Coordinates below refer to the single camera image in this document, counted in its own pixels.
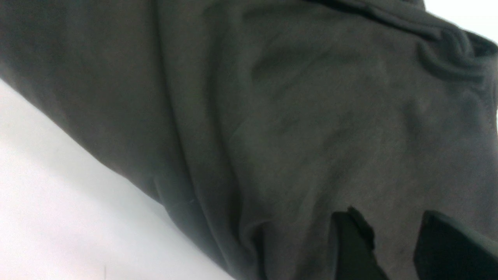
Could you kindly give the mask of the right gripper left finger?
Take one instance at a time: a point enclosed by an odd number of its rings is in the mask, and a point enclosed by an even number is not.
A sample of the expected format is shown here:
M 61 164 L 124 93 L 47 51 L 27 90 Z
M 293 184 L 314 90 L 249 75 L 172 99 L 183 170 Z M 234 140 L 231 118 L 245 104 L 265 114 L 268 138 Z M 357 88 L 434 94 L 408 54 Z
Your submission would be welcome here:
M 331 279 L 388 280 L 375 256 L 375 232 L 356 208 L 332 214 L 329 246 Z

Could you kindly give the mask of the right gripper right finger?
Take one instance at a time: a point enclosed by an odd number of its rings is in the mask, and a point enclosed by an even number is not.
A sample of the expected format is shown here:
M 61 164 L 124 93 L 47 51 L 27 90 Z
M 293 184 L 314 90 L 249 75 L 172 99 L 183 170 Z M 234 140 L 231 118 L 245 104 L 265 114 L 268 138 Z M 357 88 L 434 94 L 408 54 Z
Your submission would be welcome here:
M 450 216 L 425 211 L 413 262 L 420 280 L 496 280 L 498 244 Z

